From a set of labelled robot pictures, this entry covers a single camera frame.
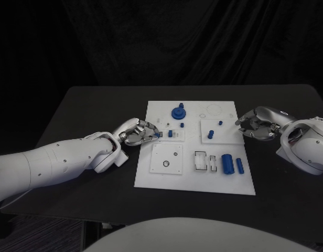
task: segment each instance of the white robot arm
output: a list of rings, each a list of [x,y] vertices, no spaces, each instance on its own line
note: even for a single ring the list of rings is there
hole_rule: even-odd
[[[155,135],[145,136],[150,128]],[[0,156],[0,201],[30,189],[76,178],[85,169],[104,172],[121,166],[128,156],[121,143],[138,145],[155,140],[158,130],[142,120],[130,119],[114,131],[52,143],[32,151]]]
[[[297,120],[285,112],[258,107],[236,121],[249,121],[253,130],[239,129],[240,133],[268,141],[281,134],[281,147],[277,154],[305,172],[323,173],[323,118]]]

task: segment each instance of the blue cylinder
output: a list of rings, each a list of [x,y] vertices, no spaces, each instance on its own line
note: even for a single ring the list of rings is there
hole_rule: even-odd
[[[212,136],[213,136],[213,130],[209,131],[207,138],[212,139]]]
[[[236,165],[238,165],[238,171],[240,174],[243,174],[242,159],[235,159],[235,160],[236,160]]]
[[[223,173],[233,174],[235,166],[233,166],[233,158],[230,154],[222,155],[222,163],[223,163]]]
[[[171,110],[171,117],[176,120],[181,120],[186,117],[186,110],[183,109],[183,103],[180,103],[179,108]]]

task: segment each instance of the black table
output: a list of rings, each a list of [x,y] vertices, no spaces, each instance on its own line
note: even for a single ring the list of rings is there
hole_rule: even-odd
[[[323,100],[308,85],[197,87],[73,87],[37,147],[144,119],[148,100],[235,101],[240,116],[256,106],[297,119],[323,117]],[[323,175],[298,170],[275,151],[279,141],[245,139],[256,196],[134,188],[140,147],[124,147],[127,163],[29,192],[4,213],[134,224],[163,217],[223,220],[282,237],[323,243]]]

